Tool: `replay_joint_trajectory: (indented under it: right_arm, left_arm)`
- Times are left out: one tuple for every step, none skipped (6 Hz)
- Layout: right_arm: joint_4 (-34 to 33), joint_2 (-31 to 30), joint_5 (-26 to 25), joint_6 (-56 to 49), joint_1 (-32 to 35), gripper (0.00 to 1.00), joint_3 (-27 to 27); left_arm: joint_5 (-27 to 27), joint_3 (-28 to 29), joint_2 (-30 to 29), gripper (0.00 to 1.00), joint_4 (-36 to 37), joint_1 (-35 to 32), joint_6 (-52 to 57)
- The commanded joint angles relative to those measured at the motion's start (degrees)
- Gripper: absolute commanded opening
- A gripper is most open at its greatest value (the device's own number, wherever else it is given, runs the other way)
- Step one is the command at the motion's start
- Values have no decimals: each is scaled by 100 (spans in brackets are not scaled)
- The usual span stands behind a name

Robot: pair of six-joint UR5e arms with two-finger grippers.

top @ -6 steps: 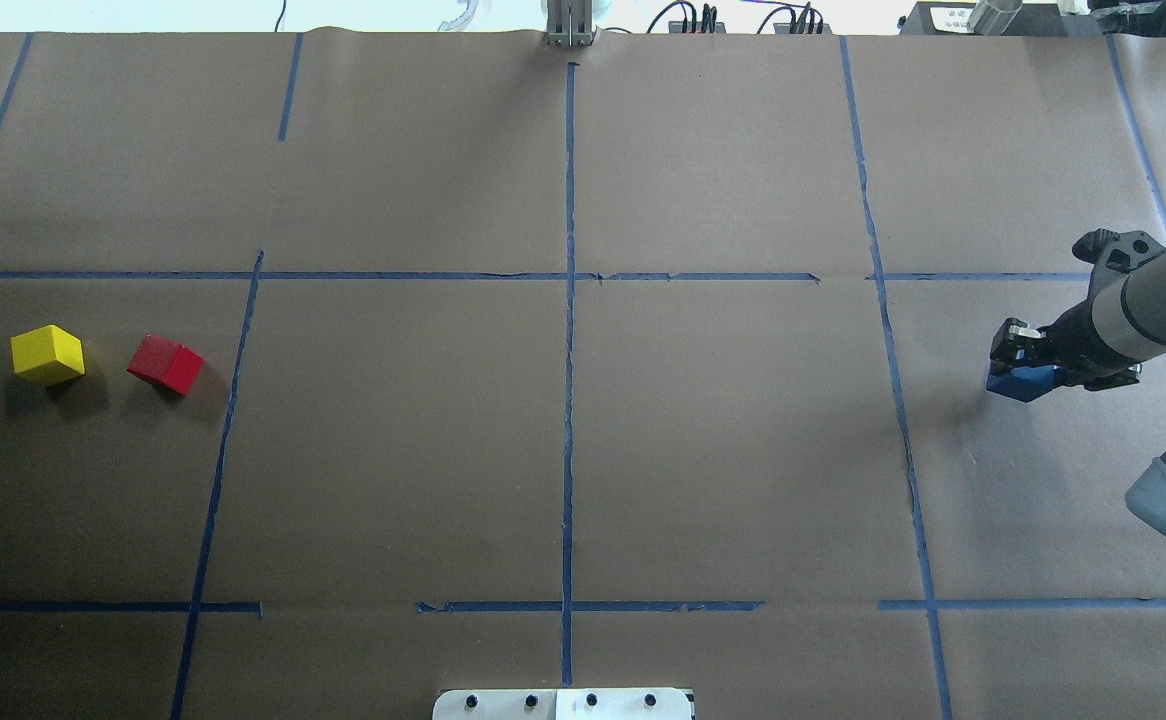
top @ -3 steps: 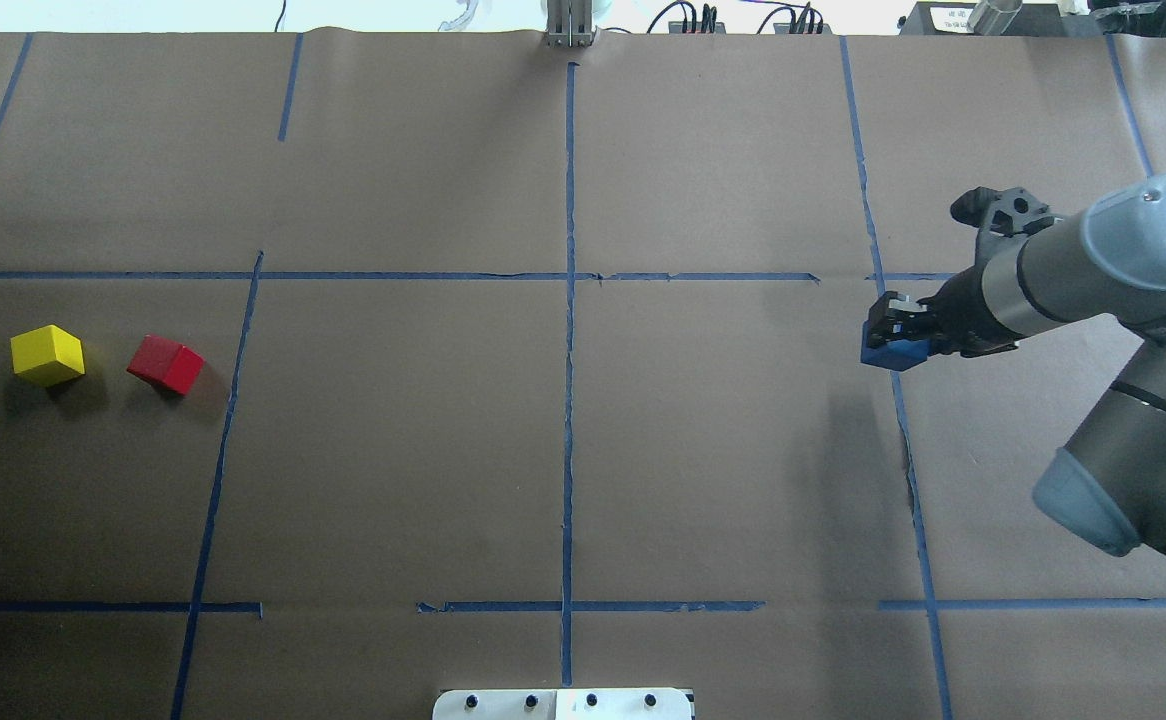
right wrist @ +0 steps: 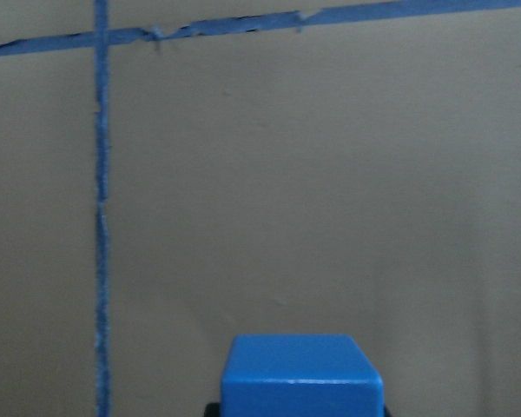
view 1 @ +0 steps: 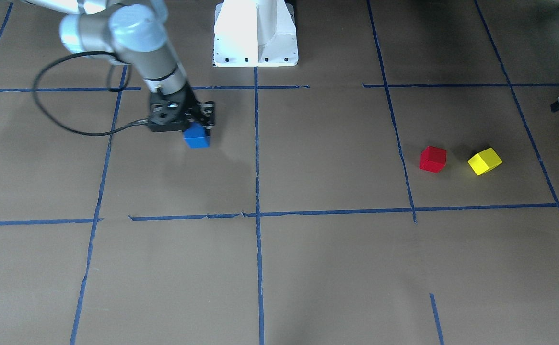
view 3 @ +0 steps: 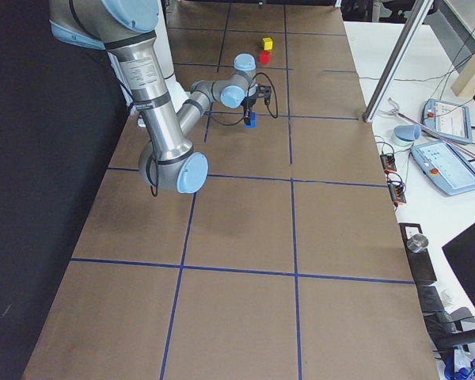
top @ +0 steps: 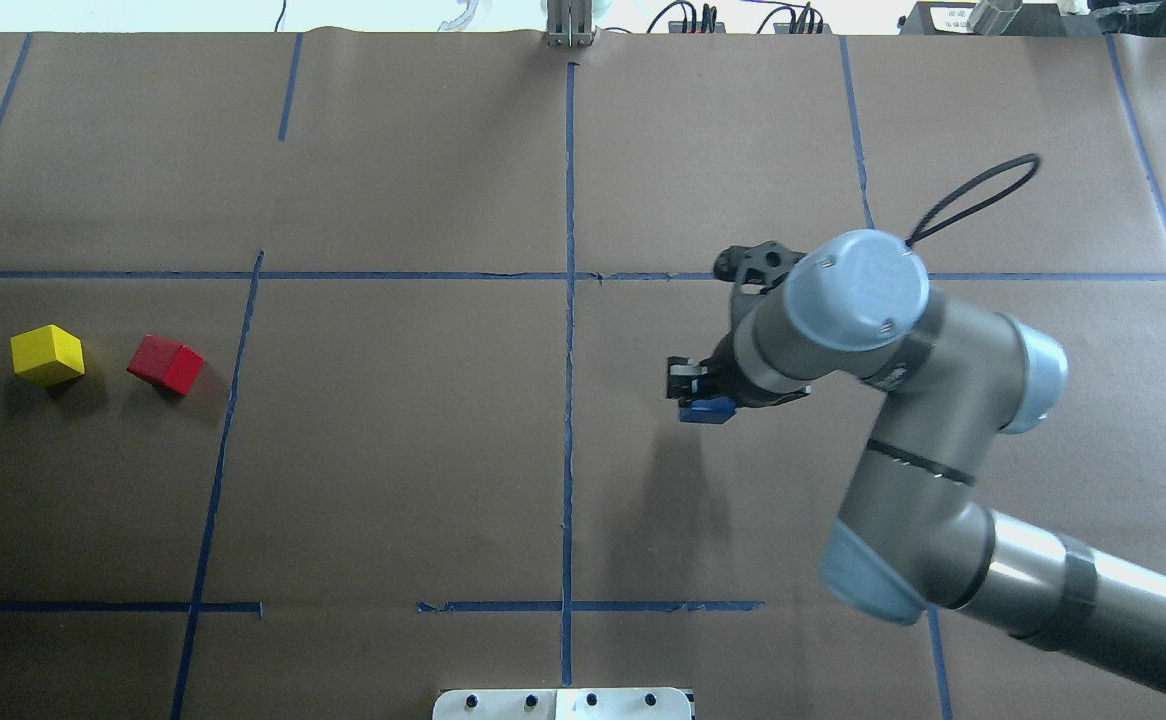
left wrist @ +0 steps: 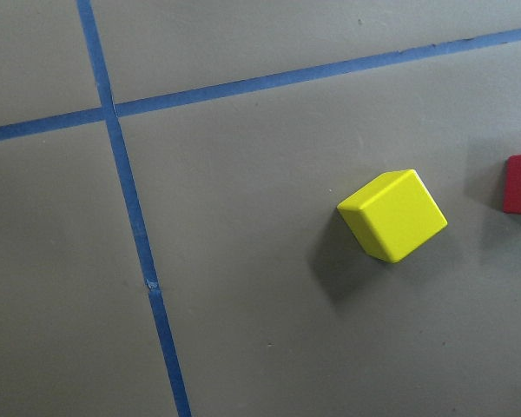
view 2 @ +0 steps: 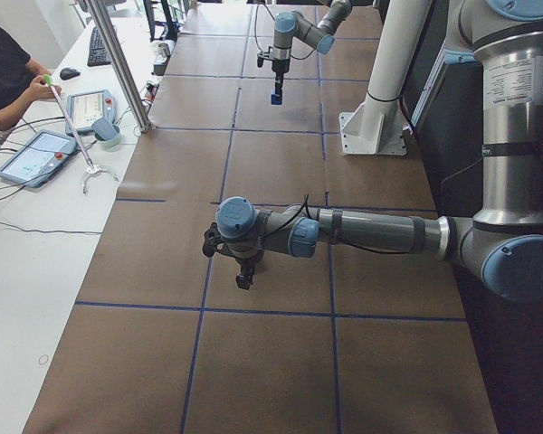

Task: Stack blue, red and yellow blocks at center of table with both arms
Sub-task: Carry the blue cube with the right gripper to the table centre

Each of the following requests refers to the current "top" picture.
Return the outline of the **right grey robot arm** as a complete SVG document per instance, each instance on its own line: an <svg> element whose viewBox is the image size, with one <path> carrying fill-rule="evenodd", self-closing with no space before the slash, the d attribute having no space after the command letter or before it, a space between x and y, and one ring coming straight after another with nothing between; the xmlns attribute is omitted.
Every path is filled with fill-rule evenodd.
<svg viewBox="0 0 1166 720"><path fill-rule="evenodd" d="M1048 334L932 286L894 235L812 252L719 252L730 328L705 359L666 359L684 422L808 396L830 373L884 394L819 566L835 597L898 625L932 604L1166 694L1166 576L972 496L996 436L1044 422L1068 359Z"/></svg>

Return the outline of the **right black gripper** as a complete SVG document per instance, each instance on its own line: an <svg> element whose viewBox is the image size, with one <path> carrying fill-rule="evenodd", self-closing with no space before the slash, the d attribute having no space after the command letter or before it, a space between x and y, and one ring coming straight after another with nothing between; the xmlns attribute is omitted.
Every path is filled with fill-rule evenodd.
<svg viewBox="0 0 1166 720"><path fill-rule="evenodd" d="M784 392L757 386L743 373L733 347L733 341L721 340L705 363L691 357L666 357L666 398L693 404L724 397L738 407L775 407L812 394L810 384Z"/></svg>

